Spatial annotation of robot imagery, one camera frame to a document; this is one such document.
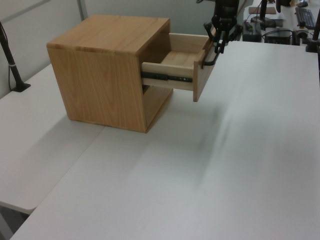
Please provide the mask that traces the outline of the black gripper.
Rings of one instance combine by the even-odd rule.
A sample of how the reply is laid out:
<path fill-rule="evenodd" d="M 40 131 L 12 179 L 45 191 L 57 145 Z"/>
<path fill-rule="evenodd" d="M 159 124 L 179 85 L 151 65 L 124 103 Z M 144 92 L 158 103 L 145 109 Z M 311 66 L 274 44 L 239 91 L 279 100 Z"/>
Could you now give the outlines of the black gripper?
<path fill-rule="evenodd" d="M 208 37 L 213 41 L 214 52 L 223 54 L 225 46 L 230 41 L 238 40 L 242 33 L 242 26 L 237 22 L 239 0 L 213 0 L 215 2 L 211 21 L 204 23 Z"/>

